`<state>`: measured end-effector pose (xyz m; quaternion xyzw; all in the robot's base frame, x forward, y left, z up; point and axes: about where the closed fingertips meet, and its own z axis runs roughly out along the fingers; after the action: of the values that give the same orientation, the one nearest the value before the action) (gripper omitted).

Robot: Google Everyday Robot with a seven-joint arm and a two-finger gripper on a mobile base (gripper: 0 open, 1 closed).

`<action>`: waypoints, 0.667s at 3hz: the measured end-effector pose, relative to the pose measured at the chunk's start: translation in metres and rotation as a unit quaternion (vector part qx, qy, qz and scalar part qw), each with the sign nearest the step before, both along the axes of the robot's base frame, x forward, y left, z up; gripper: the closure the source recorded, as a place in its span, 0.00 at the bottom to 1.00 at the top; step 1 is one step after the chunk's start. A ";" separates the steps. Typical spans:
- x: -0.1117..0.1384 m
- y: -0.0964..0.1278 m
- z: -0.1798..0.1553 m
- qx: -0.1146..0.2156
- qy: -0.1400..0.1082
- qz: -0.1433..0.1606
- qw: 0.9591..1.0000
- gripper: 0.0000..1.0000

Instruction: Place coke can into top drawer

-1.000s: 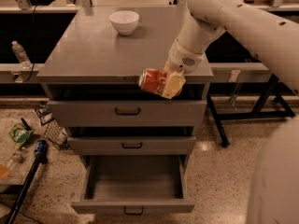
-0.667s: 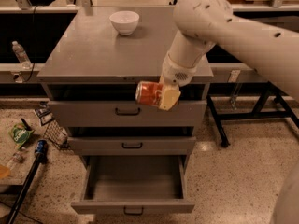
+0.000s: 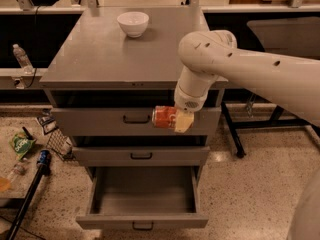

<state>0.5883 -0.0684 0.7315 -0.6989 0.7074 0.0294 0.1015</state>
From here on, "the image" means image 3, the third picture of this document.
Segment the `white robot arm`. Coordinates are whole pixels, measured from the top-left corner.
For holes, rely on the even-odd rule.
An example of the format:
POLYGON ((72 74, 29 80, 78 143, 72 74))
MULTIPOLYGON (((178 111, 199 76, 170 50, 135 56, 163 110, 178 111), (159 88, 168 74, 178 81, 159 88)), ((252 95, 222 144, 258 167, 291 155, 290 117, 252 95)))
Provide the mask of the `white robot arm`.
MULTIPOLYGON (((221 76, 320 126, 320 61, 239 49, 226 30, 196 31, 178 47, 184 68, 176 85, 178 108, 202 109, 208 90, 221 76)), ((320 240, 320 170, 303 191, 286 240, 320 240)))

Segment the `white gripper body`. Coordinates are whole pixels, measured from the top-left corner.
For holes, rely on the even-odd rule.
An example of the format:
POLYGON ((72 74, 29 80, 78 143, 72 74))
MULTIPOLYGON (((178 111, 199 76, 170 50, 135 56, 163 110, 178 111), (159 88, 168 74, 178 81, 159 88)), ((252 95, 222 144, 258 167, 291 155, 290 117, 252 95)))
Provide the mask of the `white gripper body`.
POLYGON ((180 85, 177 85, 174 91, 175 106, 183 111, 197 112, 203 108, 207 95, 208 92, 200 96, 192 96, 184 91, 180 85))

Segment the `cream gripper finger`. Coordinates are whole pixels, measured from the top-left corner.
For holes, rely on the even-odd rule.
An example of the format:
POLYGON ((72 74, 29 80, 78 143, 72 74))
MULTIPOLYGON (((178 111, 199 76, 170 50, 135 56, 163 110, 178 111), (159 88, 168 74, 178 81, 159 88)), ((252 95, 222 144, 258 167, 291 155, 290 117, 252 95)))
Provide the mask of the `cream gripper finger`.
POLYGON ((194 122, 194 113, 178 109, 176 112, 174 131, 185 133, 194 122))

